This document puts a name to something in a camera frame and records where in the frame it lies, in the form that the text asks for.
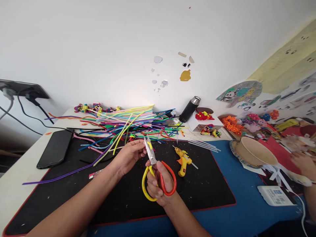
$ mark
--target smartphone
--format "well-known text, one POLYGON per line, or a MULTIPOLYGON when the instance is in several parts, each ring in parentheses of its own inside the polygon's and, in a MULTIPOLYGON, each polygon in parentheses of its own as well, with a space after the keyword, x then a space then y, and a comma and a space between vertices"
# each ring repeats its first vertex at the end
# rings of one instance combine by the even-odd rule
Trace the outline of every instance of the smartphone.
POLYGON ((47 169, 59 165, 65 159, 72 132, 62 130, 54 132, 50 138, 39 162, 38 169, 47 169))

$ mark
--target white desk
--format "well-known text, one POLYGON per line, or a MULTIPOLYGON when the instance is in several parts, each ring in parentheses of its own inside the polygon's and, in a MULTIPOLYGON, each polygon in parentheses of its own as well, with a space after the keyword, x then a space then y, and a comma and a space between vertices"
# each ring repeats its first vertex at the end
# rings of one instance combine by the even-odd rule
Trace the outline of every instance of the white desk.
MULTIPOLYGON (((74 109, 69 109, 64 116, 72 115, 84 117, 87 114, 75 113, 74 109)), ((96 126, 90 124, 82 126, 84 122, 79 119, 55 119, 55 127, 74 127, 74 128, 92 128, 97 129, 96 126)), ((47 126, 52 124, 48 121, 45 122, 47 126)), ((46 133, 56 132, 61 129, 49 128, 46 133)), ((184 132, 191 133, 187 128, 182 129, 184 132)), ((221 138, 214 138, 211 136, 198 136, 204 141, 217 141, 217 140, 231 140, 231 136, 225 129, 221 129, 221 138)), ((178 134, 179 140, 197 140, 195 136, 178 134)), ((50 135, 43 135, 38 141, 0 178, 0 233, 2 234, 4 228, 10 222, 15 213, 22 206, 27 197, 32 193, 36 185, 22 185, 25 182, 40 181, 46 174, 47 170, 39 170, 36 165, 44 152, 46 145, 51 137, 50 135)))

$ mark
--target desk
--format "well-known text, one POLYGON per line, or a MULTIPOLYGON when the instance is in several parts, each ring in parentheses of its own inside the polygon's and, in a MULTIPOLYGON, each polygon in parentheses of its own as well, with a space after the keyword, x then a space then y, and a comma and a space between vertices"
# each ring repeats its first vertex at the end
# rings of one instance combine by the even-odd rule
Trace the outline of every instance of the desk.
MULTIPOLYGON (((74 113, 73 109, 69 109, 64 115, 78 116, 78 113, 74 113)), ((60 119, 55 123, 55 126, 96 128, 92 125, 81 126, 81 124, 82 122, 79 119, 60 119)), ((55 131, 59 131, 59 129, 50 128, 47 132, 55 131)), ((214 236, 254 236, 278 221, 300 217, 301 214, 296 213, 298 211, 297 207, 270 207, 263 200, 256 188, 263 185, 263 182, 257 174, 242 168, 240 162, 230 152, 228 140, 231 138, 229 134, 224 129, 221 129, 221 132, 220 139, 203 137, 203 140, 211 141, 213 145, 222 150, 219 153, 214 152, 213 155, 236 197, 237 205, 194 212, 194 216, 206 230, 214 236), (251 224, 242 224, 243 220, 250 221, 251 224)), ((182 135, 179 134, 178 136, 179 139, 183 139, 182 135)), ((2 193, 0 195, 1 233, 35 188, 35 185, 22 186, 22 183, 41 180, 45 175, 47 170, 37 169, 36 164, 50 137, 51 135, 41 136, 0 178, 2 193)), ((194 136, 185 134, 185 139, 194 139, 194 136)), ((176 236, 175 229, 167 217, 99 227, 96 235, 94 235, 95 230, 95 228, 91 228, 88 236, 148 236, 148 233, 152 231, 156 232, 155 236, 176 236)))

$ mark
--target silver bottle cap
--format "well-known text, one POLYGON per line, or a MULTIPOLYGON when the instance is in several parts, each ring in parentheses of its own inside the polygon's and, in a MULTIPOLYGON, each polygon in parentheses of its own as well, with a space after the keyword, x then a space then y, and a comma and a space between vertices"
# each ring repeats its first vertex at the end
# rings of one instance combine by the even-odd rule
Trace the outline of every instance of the silver bottle cap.
POLYGON ((197 97, 197 96, 195 96, 195 97, 193 97, 193 98, 191 99, 191 102, 192 102, 193 104, 195 104, 195 105, 199 105, 199 104, 200 104, 200 101, 201 101, 201 98, 200 98, 200 97, 197 97))

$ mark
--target black thermos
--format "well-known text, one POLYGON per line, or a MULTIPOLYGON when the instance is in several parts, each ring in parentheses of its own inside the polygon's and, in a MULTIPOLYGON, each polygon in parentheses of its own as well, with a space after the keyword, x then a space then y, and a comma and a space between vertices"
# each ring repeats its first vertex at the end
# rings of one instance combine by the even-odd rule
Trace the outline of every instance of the black thermos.
POLYGON ((186 122, 189 120, 189 118, 191 117, 191 115, 193 114, 194 110, 198 107, 199 103, 201 101, 200 97, 193 97, 188 105, 185 107, 184 111, 182 112, 182 114, 179 117, 179 120, 181 122, 186 122))

